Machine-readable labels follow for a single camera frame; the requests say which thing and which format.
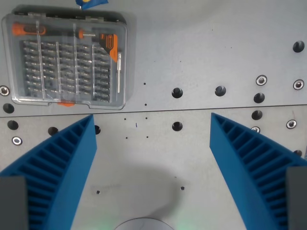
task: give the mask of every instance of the screwdriver bit set case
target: screwdriver bit set case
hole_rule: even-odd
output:
[[[125,105],[124,23],[9,14],[2,28],[15,103]]]

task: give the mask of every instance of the screwdriver handle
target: screwdriver handle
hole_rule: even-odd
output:
[[[37,28],[35,24],[14,23],[12,27],[12,32],[15,36],[37,35],[37,31],[39,35],[45,35],[47,30],[45,26],[40,25]]]

